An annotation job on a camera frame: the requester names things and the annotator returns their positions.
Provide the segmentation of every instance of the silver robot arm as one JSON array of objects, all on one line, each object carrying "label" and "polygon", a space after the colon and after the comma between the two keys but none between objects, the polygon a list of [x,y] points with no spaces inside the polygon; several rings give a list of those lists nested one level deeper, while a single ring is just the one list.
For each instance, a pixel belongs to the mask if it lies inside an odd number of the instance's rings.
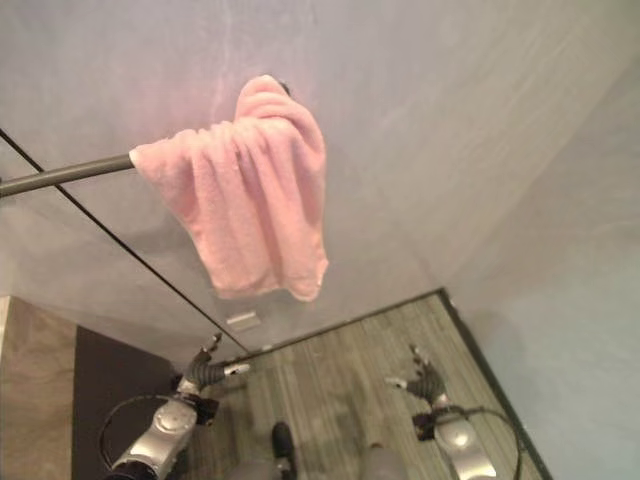
[{"label": "silver robot arm", "polygon": [[431,414],[413,417],[418,439],[435,440],[459,480],[496,477],[496,470],[480,443],[475,428],[460,415],[460,409],[447,396],[444,381],[438,371],[416,346],[411,345],[410,348],[413,361],[418,366],[419,379],[407,381],[387,378],[386,381],[426,400],[431,406]]},{"label": "silver robot arm", "polygon": [[156,410],[151,426],[113,463],[105,480],[164,480],[195,426],[213,422],[218,402],[203,398],[202,389],[250,368],[248,364],[209,365],[221,338],[216,335],[196,354],[175,395]]}]

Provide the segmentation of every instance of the gray floor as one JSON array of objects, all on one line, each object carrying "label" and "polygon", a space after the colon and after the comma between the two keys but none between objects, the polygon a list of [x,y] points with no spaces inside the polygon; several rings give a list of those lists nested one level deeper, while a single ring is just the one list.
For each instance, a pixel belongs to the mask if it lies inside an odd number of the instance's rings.
[{"label": "gray floor", "polygon": [[[398,451],[412,480],[451,479],[437,447],[413,433],[411,416],[425,404],[383,381],[412,375],[411,342],[429,353],[456,403],[500,409],[439,298],[430,296],[261,355],[250,374],[213,388],[220,411],[212,427],[196,432],[182,478],[219,479],[243,460],[269,458],[270,429],[284,419],[301,479],[357,479],[373,442]],[[492,418],[474,424],[498,478],[512,478],[510,431]],[[541,478],[528,455],[522,478]]]}]

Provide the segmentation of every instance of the metal rod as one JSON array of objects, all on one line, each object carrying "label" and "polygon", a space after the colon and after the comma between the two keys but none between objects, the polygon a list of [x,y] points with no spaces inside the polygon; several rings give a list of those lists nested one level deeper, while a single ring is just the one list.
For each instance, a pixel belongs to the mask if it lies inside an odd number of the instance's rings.
[{"label": "metal rod", "polygon": [[119,155],[71,167],[56,168],[55,170],[0,182],[0,198],[129,168],[133,168],[129,155]]}]

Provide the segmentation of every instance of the towel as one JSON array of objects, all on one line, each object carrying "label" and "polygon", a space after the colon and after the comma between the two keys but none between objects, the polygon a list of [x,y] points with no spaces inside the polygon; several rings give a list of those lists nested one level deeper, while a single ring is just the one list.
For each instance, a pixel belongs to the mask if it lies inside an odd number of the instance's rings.
[{"label": "towel", "polygon": [[187,229],[222,298],[286,288],[316,298],[325,147],[311,113],[272,77],[249,81],[233,122],[185,130],[130,153]]}]

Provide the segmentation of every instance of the shoe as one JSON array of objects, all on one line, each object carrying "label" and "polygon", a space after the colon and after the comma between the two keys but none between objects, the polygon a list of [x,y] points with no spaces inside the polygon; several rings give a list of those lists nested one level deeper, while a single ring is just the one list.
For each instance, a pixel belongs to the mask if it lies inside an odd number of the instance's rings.
[{"label": "shoe", "polygon": [[293,435],[291,435],[289,425],[285,422],[278,422],[273,426],[273,430],[271,430],[271,446],[273,447],[273,456],[277,460],[276,463],[282,475],[282,480],[296,480],[298,478],[298,469]]}]

